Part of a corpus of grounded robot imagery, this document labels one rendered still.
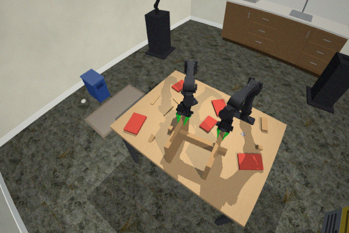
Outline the tan wooden rail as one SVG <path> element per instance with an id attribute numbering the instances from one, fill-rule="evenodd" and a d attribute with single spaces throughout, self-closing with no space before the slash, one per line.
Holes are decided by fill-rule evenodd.
<path id="1" fill-rule="evenodd" d="M 175 127 L 169 126 L 168 127 L 168 133 L 172 134 L 174 129 L 175 129 Z M 211 141 L 208 141 L 208 140 L 206 140 L 204 138 L 196 136 L 196 135 L 194 135 L 192 133 L 186 132 L 185 130 L 182 130 L 182 129 L 179 131 L 179 138 L 184 140 L 184 141 L 187 141 L 187 142 L 189 142 L 191 144 L 194 144 L 194 145 L 196 145 L 198 147 L 206 149 L 206 150 L 208 150 L 210 152 L 212 152 L 212 150 L 214 148 L 214 145 L 215 145 L 215 143 L 213 143 Z M 227 152 L 226 148 L 223 148 L 223 150 L 218 149 L 217 154 L 225 156 L 226 152 Z"/>

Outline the tan wooden board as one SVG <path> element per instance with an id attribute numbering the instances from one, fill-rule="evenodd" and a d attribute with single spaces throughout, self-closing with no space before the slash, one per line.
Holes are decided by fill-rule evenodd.
<path id="1" fill-rule="evenodd" d="M 216 143 L 215 143 L 215 145 L 214 145 L 214 148 L 213 148 L 213 150 L 212 150 L 212 153 L 211 153 L 211 155 L 210 155 L 210 157 L 209 157 L 209 159 L 208 159 L 207 165 L 206 165 L 206 167 L 205 167 L 205 169 L 204 169 L 204 172 L 203 172 L 203 175 L 202 175 L 202 179 L 203 179 L 203 180 L 206 180 L 206 178 L 207 178 L 207 176 L 208 176 L 208 174 L 209 174 L 209 171 L 210 171 L 210 169 L 211 169 L 211 167 L 212 167 L 212 165 L 213 165 L 214 159 L 215 159 L 215 157 L 216 157 L 216 154 L 217 154 L 217 152 L 218 152 L 218 149 L 219 149 L 220 144 L 221 144 L 221 142 L 222 142 L 222 139 L 223 139 L 223 137 L 224 137 L 224 134 L 225 134 L 225 133 L 223 133 L 223 132 L 220 131 L 219 136 L 218 136 L 218 138 L 217 138 L 217 141 L 216 141 Z"/>
<path id="2" fill-rule="evenodd" d="M 184 126 L 185 116 L 182 116 L 179 120 L 178 124 L 176 125 L 175 129 L 173 130 L 172 134 L 170 135 L 169 139 L 167 140 L 166 144 L 164 145 L 164 151 L 165 151 L 165 158 L 167 163 L 171 163 L 173 160 L 173 157 L 175 156 L 176 152 L 178 151 L 182 139 L 179 138 L 179 131 L 185 130 L 188 132 L 189 130 L 189 119 L 186 122 Z"/>

